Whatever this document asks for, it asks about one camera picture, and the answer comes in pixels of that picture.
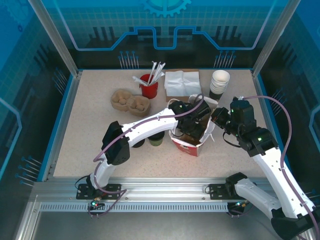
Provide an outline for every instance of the countertop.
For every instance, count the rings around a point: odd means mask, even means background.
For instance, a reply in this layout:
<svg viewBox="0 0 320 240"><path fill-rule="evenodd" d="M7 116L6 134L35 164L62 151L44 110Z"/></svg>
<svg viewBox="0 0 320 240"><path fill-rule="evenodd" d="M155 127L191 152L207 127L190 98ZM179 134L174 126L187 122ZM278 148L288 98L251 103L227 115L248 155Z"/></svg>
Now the countertop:
<svg viewBox="0 0 320 240"><path fill-rule="evenodd" d="M219 106L230 108L234 96L256 95L249 70L227 70L230 81L222 95ZM214 70L199 70L202 93L208 97ZM79 82L67 128L64 134L54 177L82 177L96 167L95 156L101 151L102 138L114 121L132 123L141 118L112 108L110 99L118 89L141 95L138 83L132 76L140 77L150 70L84 70ZM150 115L166 106L164 77L159 81L158 93L151 99ZM258 100L250 101L254 108L257 125L266 127ZM247 152L224 142L223 130L215 127L212 136L204 143L198 157L181 152L170 140L168 131L160 146L152 146L148 140L140 148L130 149L130 159L117 166L113 177L142 178L204 178L228 177L242 172L248 177L264 177L263 171ZM226 135L230 142L237 143L233 136Z"/></svg>

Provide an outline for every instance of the glass panel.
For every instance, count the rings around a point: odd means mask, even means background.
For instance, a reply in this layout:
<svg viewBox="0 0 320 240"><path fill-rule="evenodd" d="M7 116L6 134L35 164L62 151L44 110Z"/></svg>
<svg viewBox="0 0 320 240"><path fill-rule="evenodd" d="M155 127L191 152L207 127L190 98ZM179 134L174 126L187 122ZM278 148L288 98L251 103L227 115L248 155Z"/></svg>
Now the glass panel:
<svg viewBox="0 0 320 240"><path fill-rule="evenodd" d="M251 68L288 0L44 0L79 68Z"/></svg>
<svg viewBox="0 0 320 240"><path fill-rule="evenodd" d="M302 0L261 71L267 94L284 103L293 125L287 157L295 177L320 190L320 5ZM286 116L271 105L282 141Z"/></svg>
<svg viewBox="0 0 320 240"><path fill-rule="evenodd" d="M14 239L70 73L28 1L0 4L0 238Z"/></svg>

